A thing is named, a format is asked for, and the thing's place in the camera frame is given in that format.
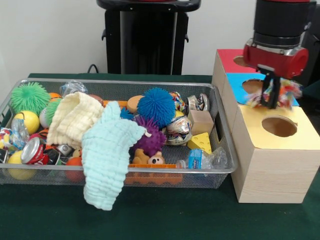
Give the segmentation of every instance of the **green table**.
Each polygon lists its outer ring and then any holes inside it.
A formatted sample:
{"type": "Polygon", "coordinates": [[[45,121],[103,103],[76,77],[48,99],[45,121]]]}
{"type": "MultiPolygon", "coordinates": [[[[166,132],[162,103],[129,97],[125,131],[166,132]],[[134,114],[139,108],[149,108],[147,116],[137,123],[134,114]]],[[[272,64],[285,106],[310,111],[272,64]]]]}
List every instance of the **green table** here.
{"type": "MultiPolygon", "coordinates": [[[[163,76],[31,74],[39,78],[155,80],[163,76]]],[[[171,76],[210,82],[211,77],[171,76]]],[[[303,204],[239,204],[230,176],[217,189],[124,187],[113,210],[78,186],[0,186],[0,236],[17,239],[320,239],[320,174],[303,204]]]]}

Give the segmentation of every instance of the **wooden shape sorter box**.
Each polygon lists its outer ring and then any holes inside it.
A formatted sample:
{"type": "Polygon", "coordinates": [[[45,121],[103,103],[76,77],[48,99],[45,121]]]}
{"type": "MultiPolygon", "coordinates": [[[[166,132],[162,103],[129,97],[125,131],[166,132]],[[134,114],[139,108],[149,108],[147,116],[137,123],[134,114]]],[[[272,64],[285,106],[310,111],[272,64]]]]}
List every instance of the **wooden shape sorter box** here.
{"type": "MultiPolygon", "coordinates": [[[[239,89],[246,86],[233,84],[229,74],[244,74],[241,78],[245,80],[264,78],[253,73],[254,69],[234,63],[234,57],[241,53],[218,50],[212,78],[239,158],[238,168],[232,173],[238,201],[302,203],[319,169],[320,137],[297,102],[292,110],[241,104],[245,91],[239,89]]],[[[260,86],[256,81],[245,90],[260,86]]]]}

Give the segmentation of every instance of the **green spiky ball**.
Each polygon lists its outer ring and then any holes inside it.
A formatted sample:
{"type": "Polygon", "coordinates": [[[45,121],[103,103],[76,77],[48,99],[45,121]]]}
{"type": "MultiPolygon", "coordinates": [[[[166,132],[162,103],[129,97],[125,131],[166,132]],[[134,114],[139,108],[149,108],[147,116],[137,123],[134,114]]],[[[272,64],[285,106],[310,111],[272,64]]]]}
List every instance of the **green spiky ball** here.
{"type": "Polygon", "coordinates": [[[28,82],[12,90],[11,106],[16,113],[31,111],[38,116],[50,101],[50,95],[37,82],[28,82]]]}
{"type": "Polygon", "coordinates": [[[55,112],[61,100],[61,98],[57,98],[55,101],[49,102],[48,106],[46,107],[45,121],[48,126],[50,126],[52,123],[52,119],[54,118],[55,112]]]}

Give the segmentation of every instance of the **white wall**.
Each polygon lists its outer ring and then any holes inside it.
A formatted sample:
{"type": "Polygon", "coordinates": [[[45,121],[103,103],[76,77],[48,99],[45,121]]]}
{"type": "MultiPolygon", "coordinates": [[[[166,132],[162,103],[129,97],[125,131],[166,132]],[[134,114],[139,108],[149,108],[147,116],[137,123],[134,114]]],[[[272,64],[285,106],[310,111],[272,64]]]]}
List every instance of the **white wall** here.
{"type": "MultiPolygon", "coordinates": [[[[252,36],[256,0],[202,0],[189,13],[183,74],[211,75],[218,48],[242,48],[252,36]]],[[[96,0],[0,1],[0,101],[29,73],[107,71],[104,10],[96,0]]]]}

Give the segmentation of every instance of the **wire mesh basket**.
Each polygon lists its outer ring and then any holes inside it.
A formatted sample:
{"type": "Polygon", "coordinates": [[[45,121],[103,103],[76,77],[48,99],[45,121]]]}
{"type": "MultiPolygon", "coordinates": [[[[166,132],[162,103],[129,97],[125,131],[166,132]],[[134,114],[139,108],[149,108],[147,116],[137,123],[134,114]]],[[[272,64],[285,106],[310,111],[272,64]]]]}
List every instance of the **wire mesh basket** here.
{"type": "MultiPolygon", "coordinates": [[[[69,79],[29,78],[30,82],[39,82],[48,92],[58,92],[59,87],[69,79]]],[[[238,157],[227,124],[225,111],[218,89],[204,83],[168,83],[111,80],[78,80],[85,84],[89,94],[95,94],[104,100],[127,101],[145,91],[160,87],[169,92],[179,92],[184,101],[191,95],[204,93],[209,98],[210,114],[214,127],[209,135],[211,148],[222,147],[227,155],[225,169],[178,169],[178,168],[144,168],[129,167],[125,186],[133,187],[167,187],[167,188],[211,188],[217,189],[226,176],[236,170],[238,157]]],[[[10,95],[0,106],[1,127],[10,127],[15,116],[10,107],[10,95]]],[[[165,145],[162,155],[166,164],[175,164],[187,159],[190,149],[187,146],[165,145]]],[[[66,165],[28,165],[0,164],[0,184],[34,184],[34,185],[84,185],[82,166],[66,165]]]]}

